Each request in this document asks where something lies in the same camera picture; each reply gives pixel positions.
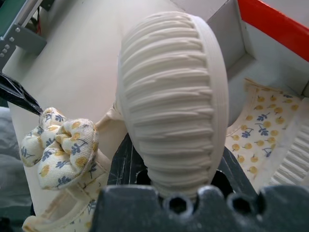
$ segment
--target hole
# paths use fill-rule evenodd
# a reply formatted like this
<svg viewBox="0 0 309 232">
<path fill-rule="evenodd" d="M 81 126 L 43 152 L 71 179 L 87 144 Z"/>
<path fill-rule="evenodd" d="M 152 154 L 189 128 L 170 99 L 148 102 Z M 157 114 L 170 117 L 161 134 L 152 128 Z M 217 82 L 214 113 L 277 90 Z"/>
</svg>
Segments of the hole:
<svg viewBox="0 0 309 232">
<path fill-rule="evenodd" d="M 151 180 L 148 177 L 148 171 L 143 170 L 137 174 L 136 177 L 136 184 L 137 185 L 150 185 Z"/>
<path fill-rule="evenodd" d="M 242 198 L 236 198 L 233 200 L 233 208 L 240 214 L 244 215 L 250 214 L 252 212 L 249 202 Z"/>
<path fill-rule="evenodd" d="M 266 202 L 264 196 L 260 193 L 256 198 L 257 213 L 263 214 L 266 210 Z"/>
<path fill-rule="evenodd" d="M 173 198 L 169 201 L 169 209 L 176 214 L 182 214 L 187 210 L 187 202 L 180 197 Z"/>
<path fill-rule="evenodd" d="M 223 172 L 217 170 L 211 184 L 218 187 L 225 198 L 227 198 L 230 193 L 233 193 L 233 188 Z"/>
</svg>

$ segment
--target metal bracket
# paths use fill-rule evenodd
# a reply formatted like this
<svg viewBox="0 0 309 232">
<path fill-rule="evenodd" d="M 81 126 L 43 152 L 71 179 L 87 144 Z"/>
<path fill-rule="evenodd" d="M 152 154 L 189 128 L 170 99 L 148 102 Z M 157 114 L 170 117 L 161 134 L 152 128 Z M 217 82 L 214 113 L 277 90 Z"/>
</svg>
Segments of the metal bracket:
<svg viewBox="0 0 309 232">
<path fill-rule="evenodd" d="M 15 51 L 16 46 L 8 41 L 0 38 L 0 72 L 8 62 L 9 58 Z"/>
<path fill-rule="evenodd" d="M 12 25 L 4 40 L 36 55 L 39 55 L 47 44 L 43 37 L 16 24 Z"/>
</svg>

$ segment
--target screw hole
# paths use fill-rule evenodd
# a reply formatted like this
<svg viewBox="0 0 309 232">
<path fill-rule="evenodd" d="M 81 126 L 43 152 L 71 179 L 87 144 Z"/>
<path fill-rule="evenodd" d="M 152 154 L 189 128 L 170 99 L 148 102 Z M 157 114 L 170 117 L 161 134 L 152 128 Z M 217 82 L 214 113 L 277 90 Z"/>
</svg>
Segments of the screw hole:
<svg viewBox="0 0 309 232">
<path fill-rule="evenodd" d="M 148 176 L 148 171 L 143 170 L 137 174 L 136 184 L 137 185 L 150 185 L 151 180 Z"/>
<path fill-rule="evenodd" d="M 242 198 L 236 198 L 233 200 L 233 208 L 243 215 L 247 215 L 252 212 L 249 202 Z"/>
<path fill-rule="evenodd" d="M 187 210 L 187 202 L 180 197 L 173 198 L 169 201 L 169 209 L 175 214 L 182 214 Z"/>
</svg>

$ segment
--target red plastic part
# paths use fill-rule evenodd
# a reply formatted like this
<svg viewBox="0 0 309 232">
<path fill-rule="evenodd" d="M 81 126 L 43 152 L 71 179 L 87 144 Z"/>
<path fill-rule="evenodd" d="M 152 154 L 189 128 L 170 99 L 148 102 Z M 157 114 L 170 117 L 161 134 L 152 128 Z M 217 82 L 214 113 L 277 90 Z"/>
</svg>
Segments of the red plastic part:
<svg viewBox="0 0 309 232">
<path fill-rule="evenodd" d="M 260 0 L 238 0 L 241 19 L 309 61 L 309 28 Z"/>
</svg>

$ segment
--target white 3d printed part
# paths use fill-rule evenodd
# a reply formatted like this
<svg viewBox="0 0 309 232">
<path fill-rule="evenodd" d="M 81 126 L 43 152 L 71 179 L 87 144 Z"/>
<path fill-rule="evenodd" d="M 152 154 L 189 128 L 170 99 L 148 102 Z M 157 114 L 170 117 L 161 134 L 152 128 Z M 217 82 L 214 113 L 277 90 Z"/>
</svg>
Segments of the white 3d printed part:
<svg viewBox="0 0 309 232">
<path fill-rule="evenodd" d="M 144 19 L 122 42 L 117 104 L 159 193 L 195 198 L 220 163 L 228 121 L 225 64 L 210 27 L 180 12 Z"/>
</svg>

